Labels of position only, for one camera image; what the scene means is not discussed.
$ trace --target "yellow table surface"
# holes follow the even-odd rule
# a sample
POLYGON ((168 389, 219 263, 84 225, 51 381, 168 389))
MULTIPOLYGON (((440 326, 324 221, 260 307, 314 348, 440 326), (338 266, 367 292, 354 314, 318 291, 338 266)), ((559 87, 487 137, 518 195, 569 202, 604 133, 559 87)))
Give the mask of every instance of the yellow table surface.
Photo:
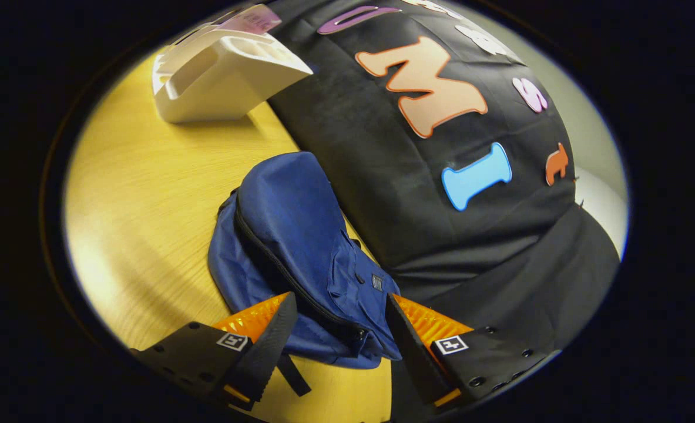
MULTIPOLYGON (((207 268, 217 209, 257 163, 298 150, 266 103, 238 121, 165 123, 154 107, 153 60, 95 107, 65 192, 81 287, 116 338, 140 350, 189 321, 230 315, 207 268)), ((272 423, 390 418, 387 359, 374 370, 293 361, 313 390, 299 398, 275 369, 251 415, 272 423)))

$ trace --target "screw hole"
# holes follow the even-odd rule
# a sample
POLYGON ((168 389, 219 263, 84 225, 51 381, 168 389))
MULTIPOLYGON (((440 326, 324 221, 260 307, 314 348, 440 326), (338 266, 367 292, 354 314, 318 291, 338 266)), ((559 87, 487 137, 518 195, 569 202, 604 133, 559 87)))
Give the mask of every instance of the screw hole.
POLYGON ((472 378, 470 380, 470 383, 468 383, 468 385, 475 387, 475 386, 481 386, 484 383, 486 383, 486 378, 476 377, 476 378, 472 378))
POLYGON ((492 391, 492 392, 498 391, 499 389, 505 387, 507 383, 508 383, 508 382, 502 382, 502 383, 500 383, 500 384, 494 386, 493 388, 491 388, 491 391, 492 391))

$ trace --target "pink letter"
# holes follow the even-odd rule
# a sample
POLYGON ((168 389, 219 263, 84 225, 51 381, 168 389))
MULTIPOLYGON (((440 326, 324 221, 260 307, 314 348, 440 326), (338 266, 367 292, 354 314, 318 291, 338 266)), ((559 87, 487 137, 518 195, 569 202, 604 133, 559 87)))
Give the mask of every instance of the pink letter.
POLYGON ((534 83, 525 78, 512 78, 512 83, 514 84, 514 88, 517 88, 517 91, 519 91, 522 99, 533 109, 533 112, 541 113, 544 108, 548 108, 546 98, 543 97, 543 94, 540 93, 540 89, 538 89, 534 83))
POLYGON ((398 102, 407 123, 424 139, 447 120, 469 112, 488 112, 486 100, 473 84, 438 77, 450 58, 443 46, 426 37, 419 37, 414 45, 355 54, 363 69, 377 77, 385 76, 390 67, 403 64, 388 81, 389 91, 429 93, 416 99, 401 97, 398 102))
POLYGON ((328 21, 325 24, 321 25, 321 27, 318 28, 318 33, 320 33, 321 35, 334 34, 334 32, 339 32, 353 25, 360 24, 360 22, 367 21, 368 19, 371 19, 374 16, 390 14, 392 12, 398 11, 400 10, 395 8, 377 8, 376 6, 361 6, 347 13, 340 14, 340 16, 337 16, 331 21, 328 21))

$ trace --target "orange letter m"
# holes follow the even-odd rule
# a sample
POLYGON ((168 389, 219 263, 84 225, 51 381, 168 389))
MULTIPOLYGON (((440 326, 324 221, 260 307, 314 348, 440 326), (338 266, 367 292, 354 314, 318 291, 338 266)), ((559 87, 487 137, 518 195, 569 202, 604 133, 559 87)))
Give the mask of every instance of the orange letter m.
POLYGON ((387 75, 390 67, 403 63, 388 81, 389 91, 428 93, 415 99, 401 97, 398 101, 407 123, 424 139, 447 120, 469 112, 483 114, 488 111, 486 100, 473 84, 438 77, 450 58, 443 46, 427 37, 419 37, 413 45, 355 54, 355 60, 363 69, 376 77, 387 75))

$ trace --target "blue backpack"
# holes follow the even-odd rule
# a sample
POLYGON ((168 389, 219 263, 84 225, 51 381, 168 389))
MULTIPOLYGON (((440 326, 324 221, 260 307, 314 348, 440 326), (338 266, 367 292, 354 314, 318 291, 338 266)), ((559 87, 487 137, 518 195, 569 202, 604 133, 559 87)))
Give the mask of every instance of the blue backpack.
POLYGON ((251 169, 221 205, 209 269, 233 313, 293 291, 298 321, 285 353, 372 369, 401 354, 384 317, 392 277, 350 239, 312 153, 251 169))

